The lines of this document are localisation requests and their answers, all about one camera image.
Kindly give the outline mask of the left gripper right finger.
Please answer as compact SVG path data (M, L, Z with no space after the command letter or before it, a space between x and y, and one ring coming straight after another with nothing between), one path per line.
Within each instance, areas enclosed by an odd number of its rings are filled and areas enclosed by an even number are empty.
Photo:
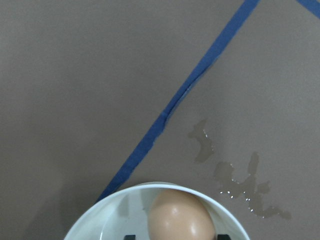
M218 234L217 240L229 240L229 235L228 234Z

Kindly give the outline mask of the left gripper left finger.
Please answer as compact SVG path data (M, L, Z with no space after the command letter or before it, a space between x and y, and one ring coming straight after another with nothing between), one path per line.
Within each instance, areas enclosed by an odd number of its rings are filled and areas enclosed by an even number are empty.
M124 240L136 240L136 236L134 234L125 235Z

